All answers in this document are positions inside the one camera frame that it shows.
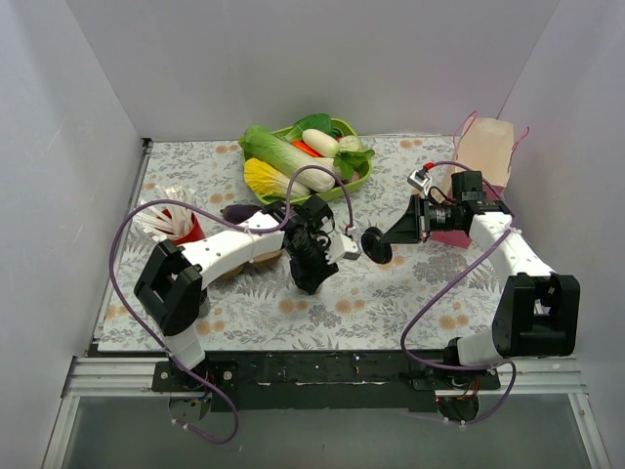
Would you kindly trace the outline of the black coffee cup lid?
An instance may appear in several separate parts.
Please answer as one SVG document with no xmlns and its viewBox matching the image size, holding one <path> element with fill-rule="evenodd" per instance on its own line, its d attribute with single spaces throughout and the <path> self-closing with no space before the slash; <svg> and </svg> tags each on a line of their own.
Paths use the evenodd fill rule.
<svg viewBox="0 0 625 469">
<path fill-rule="evenodd" d="M 387 265 L 393 259 L 393 250 L 381 241 L 383 233 L 377 227 L 369 227 L 360 237 L 363 253 L 375 264 Z"/>
</svg>

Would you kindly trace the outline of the brown cardboard cup carrier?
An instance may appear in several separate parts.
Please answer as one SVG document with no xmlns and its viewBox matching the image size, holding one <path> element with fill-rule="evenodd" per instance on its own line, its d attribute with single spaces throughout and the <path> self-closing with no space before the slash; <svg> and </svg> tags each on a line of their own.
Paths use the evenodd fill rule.
<svg viewBox="0 0 625 469">
<path fill-rule="evenodd" d="M 241 264 L 238 267 L 222 274 L 221 276 L 216 278 L 216 281 L 227 280 L 236 277 L 241 274 L 246 268 L 262 269 L 271 267 L 277 263 L 282 254 L 282 249 L 263 254 L 247 263 Z"/>
</svg>

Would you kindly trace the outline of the pink paper gift bag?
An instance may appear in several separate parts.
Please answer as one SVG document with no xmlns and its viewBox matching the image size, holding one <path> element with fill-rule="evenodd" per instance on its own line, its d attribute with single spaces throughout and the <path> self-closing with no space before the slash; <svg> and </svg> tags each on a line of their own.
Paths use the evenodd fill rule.
<svg viewBox="0 0 625 469">
<path fill-rule="evenodd" d="M 452 137 L 453 153 L 449 161 L 467 166 L 469 170 L 480 171 L 482 186 L 490 200 L 497 200 L 507 187 L 512 159 L 520 142 L 529 133 L 529 127 L 516 139 L 514 125 L 511 122 L 488 117 L 479 117 L 473 111 L 458 127 Z M 439 183 L 433 184 L 430 194 L 434 202 L 446 203 L 453 200 L 451 176 L 460 173 L 463 168 L 443 164 L 444 175 Z M 431 239 L 451 246 L 468 248 L 469 237 L 463 232 L 434 233 Z"/>
</svg>

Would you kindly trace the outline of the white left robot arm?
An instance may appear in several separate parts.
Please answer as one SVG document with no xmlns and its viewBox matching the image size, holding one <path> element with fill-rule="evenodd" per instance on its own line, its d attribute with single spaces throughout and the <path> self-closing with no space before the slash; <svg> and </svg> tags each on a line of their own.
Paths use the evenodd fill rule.
<svg viewBox="0 0 625 469">
<path fill-rule="evenodd" d="M 174 378 L 184 389 L 198 390 L 208 377 L 194 326 L 208 286 L 282 249 L 290 257 L 296 286 L 309 295 L 338 272 L 340 259 L 358 256 L 357 245 L 334 229 L 331 209 L 316 195 L 295 205 L 290 214 L 285 203 L 274 202 L 230 230 L 182 245 L 164 240 L 153 249 L 134 293 L 178 361 Z"/>
</svg>

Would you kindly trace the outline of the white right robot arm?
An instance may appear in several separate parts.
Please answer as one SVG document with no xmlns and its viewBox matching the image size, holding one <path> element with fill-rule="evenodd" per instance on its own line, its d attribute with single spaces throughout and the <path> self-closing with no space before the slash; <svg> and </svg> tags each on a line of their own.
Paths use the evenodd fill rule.
<svg viewBox="0 0 625 469">
<path fill-rule="evenodd" d="M 452 196 L 436 203 L 430 196 L 430 165 L 413 172 L 409 183 L 421 190 L 404 214 L 386 232 L 365 231 L 361 246 L 379 265 L 393 258 L 399 244 L 427 241 L 433 233 L 462 232 L 482 253 L 478 267 L 489 261 L 498 275 L 501 296 L 492 325 L 449 342 L 439 363 L 443 380 L 464 388 L 478 375 L 506 359 L 566 357 L 576 342 L 580 284 L 543 262 L 517 231 L 515 218 L 500 197 L 488 198 L 479 171 L 460 170 L 451 176 Z"/>
</svg>

